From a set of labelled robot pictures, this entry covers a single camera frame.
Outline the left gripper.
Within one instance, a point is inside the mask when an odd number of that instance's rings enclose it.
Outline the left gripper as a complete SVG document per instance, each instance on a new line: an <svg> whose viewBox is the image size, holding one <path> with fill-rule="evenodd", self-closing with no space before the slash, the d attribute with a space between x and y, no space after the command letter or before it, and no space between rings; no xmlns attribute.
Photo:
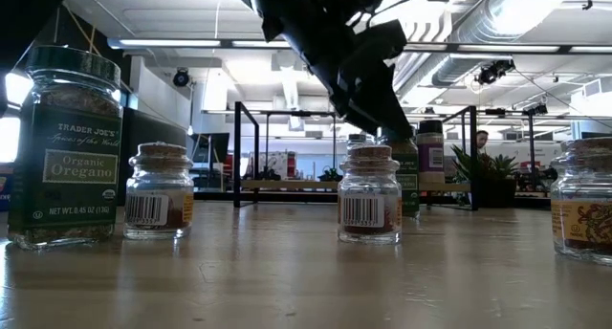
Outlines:
<svg viewBox="0 0 612 329"><path fill-rule="evenodd" d="M262 31L270 42L282 36L327 88L340 89L340 108L363 131L380 126L400 138L412 138L393 90L394 68L406 38L392 20L359 33L349 24L356 15L373 14L383 0L261 0Z"/></svg>

